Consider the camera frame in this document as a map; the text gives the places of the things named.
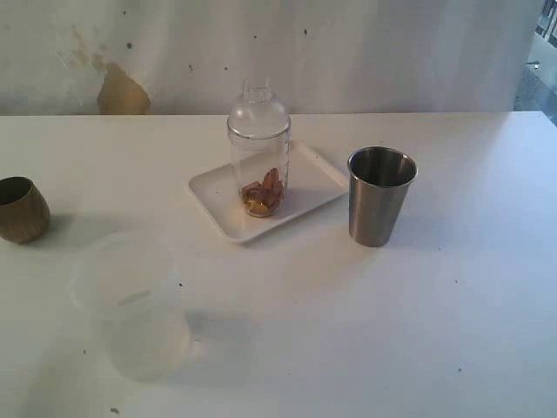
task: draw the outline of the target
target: white tray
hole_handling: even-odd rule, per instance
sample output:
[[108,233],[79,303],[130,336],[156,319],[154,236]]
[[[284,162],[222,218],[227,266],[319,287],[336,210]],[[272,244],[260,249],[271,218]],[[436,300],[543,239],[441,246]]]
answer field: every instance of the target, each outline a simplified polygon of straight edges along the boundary
[[230,164],[192,178],[189,188],[225,238],[246,242],[342,196],[348,191],[348,178],[306,144],[292,141],[286,198],[269,218],[253,218],[245,213]]

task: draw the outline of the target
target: metal cup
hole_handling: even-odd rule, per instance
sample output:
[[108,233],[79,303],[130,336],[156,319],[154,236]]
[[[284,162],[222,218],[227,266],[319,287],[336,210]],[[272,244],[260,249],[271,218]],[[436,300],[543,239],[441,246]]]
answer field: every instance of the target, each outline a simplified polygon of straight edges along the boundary
[[350,156],[348,170],[350,235],[363,246],[383,246],[418,174],[416,163],[402,152],[371,146]]

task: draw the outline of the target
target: gold cup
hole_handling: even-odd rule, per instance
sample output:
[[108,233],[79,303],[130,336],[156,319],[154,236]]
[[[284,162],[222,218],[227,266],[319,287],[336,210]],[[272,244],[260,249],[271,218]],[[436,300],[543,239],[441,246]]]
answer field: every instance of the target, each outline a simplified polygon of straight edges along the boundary
[[25,177],[0,180],[0,238],[22,244],[49,227],[50,209],[33,182]]

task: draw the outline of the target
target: clear plastic bottle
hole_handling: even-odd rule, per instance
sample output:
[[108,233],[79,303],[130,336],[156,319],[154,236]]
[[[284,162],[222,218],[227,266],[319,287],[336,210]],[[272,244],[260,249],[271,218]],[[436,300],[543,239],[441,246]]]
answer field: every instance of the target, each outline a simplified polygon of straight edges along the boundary
[[271,216],[286,196],[291,122],[268,79],[263,85],[244,81],[227,124],[234,178],[245,211],[258,218]]

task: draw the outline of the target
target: table surface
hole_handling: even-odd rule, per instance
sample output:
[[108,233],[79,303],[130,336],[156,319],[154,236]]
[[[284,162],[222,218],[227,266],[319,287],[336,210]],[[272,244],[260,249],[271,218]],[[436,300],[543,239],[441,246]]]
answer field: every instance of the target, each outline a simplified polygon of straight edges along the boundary
[[[348,235],[347,197],[248,244],[188,180],[228,161],[223,116],[3,117],[0,177],[52,212],[0,242],[0,405],[22,417],[533,417],[557,411],[557,131],[539,112],[292,117],[346,172],[385,145],[419,176],[389,244]],[[120,377],[76,313],[76,255],[155,226],[177,248],[200,342],[155,383]]]

